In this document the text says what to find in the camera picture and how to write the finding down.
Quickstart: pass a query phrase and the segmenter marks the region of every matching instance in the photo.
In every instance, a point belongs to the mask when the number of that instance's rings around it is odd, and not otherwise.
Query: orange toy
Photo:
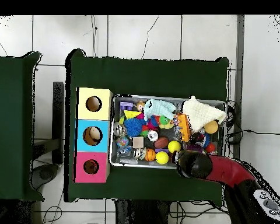
[[[177,119],[179,120],[178,126],[181,128],[181,140],[183,142],[188,142],[190,140],[190,128],[188,123],[188,118],[185,114],[180,114],[177,116]]]
[[[145,160],[148,162],[151,162],[156,158],[156,152],[153,149],[147,149],[146,150],[146,155],[145,155]]]

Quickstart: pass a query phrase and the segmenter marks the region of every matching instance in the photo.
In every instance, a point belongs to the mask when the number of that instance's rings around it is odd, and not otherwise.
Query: red ball
[[[211,153],[211,152],[213,152],[213,151],[215,151],[216,150],[216,146],[214,145],[214,144],[212,144],[212,143],[210,143],[208,146],[206,146],[206,148],[205,148],[205,151],[206,152],[208,152],[208,153]]]

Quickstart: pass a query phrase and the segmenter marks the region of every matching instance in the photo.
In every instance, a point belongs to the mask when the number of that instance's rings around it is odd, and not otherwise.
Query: green table
[[[66,59],[65,200],[120,198],[143,200],[211,200],[222,203],[219,183],[180,177],[175,170],[112,166],[103,184],[73,183],[75,92],[77,87],[110,89],[114,94],[198,99],[227,99],[229,61],[162,61],[88,58],[76,49]]]

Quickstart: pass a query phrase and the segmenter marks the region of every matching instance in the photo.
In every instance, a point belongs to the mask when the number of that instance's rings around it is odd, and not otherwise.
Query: circular hole
[[[83,140],[88,145],[98,145],[103,138],[103,133],[100,128],[87,127],[83,132]]]
[[[87,160],[84,163],[84,171],[88,174],[96,174],[97,171],[99,170],[99,164],[96,160]]]
[[[86,101],[86,108],[94,113],[99,111],[101,107],[102,101],[97,96],[91,96]]]

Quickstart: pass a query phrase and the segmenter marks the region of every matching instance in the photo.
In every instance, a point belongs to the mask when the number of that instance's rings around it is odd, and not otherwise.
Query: purple toy
[[[133,110],[133,103],[131,103],[131,102],[125,102],[125,101],[122,101],[121,103],[120,103],[120,109],[121,110],[129,110],[129,111],[131,111],[131,110]]]
[[[160,152],[160,151],[164,151],[167,154],[169,154],[169,150],[168,149],[155,149],[156,153]]]

